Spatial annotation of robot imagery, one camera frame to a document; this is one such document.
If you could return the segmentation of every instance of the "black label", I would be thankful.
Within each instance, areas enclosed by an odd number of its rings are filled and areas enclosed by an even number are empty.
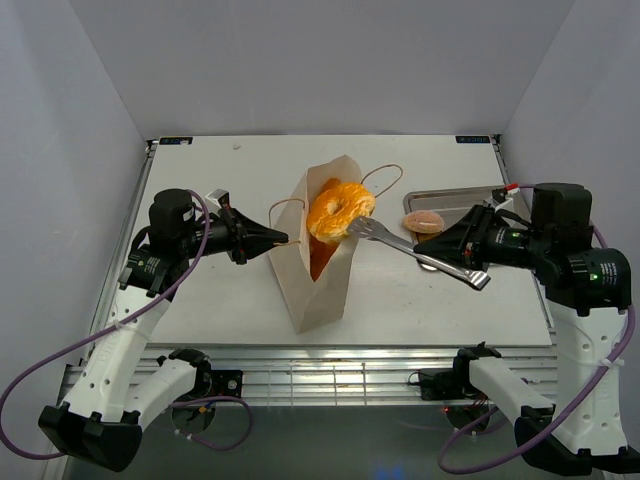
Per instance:
[[[191,145],[193,137],[162,137],[160,145]]]
[[[456,143],[491,143],[486,135],[456,135]]]

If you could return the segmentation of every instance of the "paper bag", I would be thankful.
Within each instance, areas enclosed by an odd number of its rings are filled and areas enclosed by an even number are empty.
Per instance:
[[[359,183],[362,172],[355,160],[346,155],[308,169],[291,195],[291,198],[303,200],[304,205],[299,201],[286,203],[273,227],[287,233],[290,241],[300,240],[298,245],[269,251],[296,333],[308,332],[341,319],[347,300],[357,238],[347,237],[340,243],[315,282],[310,274],[307,213],[330,178]]]

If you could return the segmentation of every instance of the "tongs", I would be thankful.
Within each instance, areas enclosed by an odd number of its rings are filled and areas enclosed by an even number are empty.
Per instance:
[[[491,280],[491,277],[486,272],[457,267],[436,258],[415,253],[411,242],[394,235],[382,223],[373,218],[357,217],[351,222],[347,232],[354,237],[381,242],[400,250],[402,253],[417,259],[420,263],[437,268],[441,272],[465,282],[476,290],[482,290]]]

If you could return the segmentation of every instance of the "metal tray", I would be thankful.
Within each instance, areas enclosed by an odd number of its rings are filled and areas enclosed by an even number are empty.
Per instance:
[[[500,188],[503,185],[494,185],[488,187],[472,187],[472,188],[455,188],[448,190],[424,190],[419,192],[409,192],[404,197],[405,213],[415,212],[416,210],[431,210],[436,212],[444,220],[444,230],[455,225],[474,205],[481,204],[485,198],[491,196],[491,191]],[[522,194],[514,197],[515,211],[522,218],[529,218],[529,210],[524,202]],[[439,233],[423,234],[412,233],[414,243],[424,242],[438,236]],[[418,263],[421,268],[430,272],[437,271]]]

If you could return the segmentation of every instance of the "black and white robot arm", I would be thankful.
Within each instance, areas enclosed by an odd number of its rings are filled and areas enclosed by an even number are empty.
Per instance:
[[[227,252],[242,265],[287,243],[288,236],[231,208],[223,190],[207,195],[205,201],[210,210],[206,239],[204,219],[196,220],[189,192],[171,189],[155,196],[150,225],[136,235],[119,278],[106,325],[115,326],[115,331],[96,342],[80,379],[60,405],[47,406],[40,415],[38,424],[62,453],[121,471],[133,460],[142,432],[171,403],[184,395],[202,398],[209,392],[211,366],[204,354],[191,349],[160,358],[160,368],[130,388],[145,346],[171,305],[172,285],[185,275],[200,247],[203,255]],[[146,237],[148,243],[142,245]],[[158,296],[166,298],[148,308]],[[138,311],[143,313],[124,324]]]
[[[482,392],[493,401],[514,426],[519,447],[541,439],[522,453],[536,468],[560,475],[588,475],[592,468],[640,472],[640,455],[628,446],[622,429],[618,398],[622,361],[617,356],[624,348],[619,344],[627,313],[630,323],[635,322],[629,263],[618,250],[591,247],[591,194],[582,186],[536,185],[530,223],[498,208],[507,201],[509,188],[494,191],[495,201],[476,205],[439,237],[416,245],[415,252],[474,270],[497,263],[534,272],[556,330],[556,403],[536,393],[484,343],[458,352],[454,382],[466,394]],[[513,228],[505,218],[526,228]],[[592,391],[584,396],[588,388]],[[559,425],[545,435],[552,422]],[[489,463],[495,466],[498,460]]]

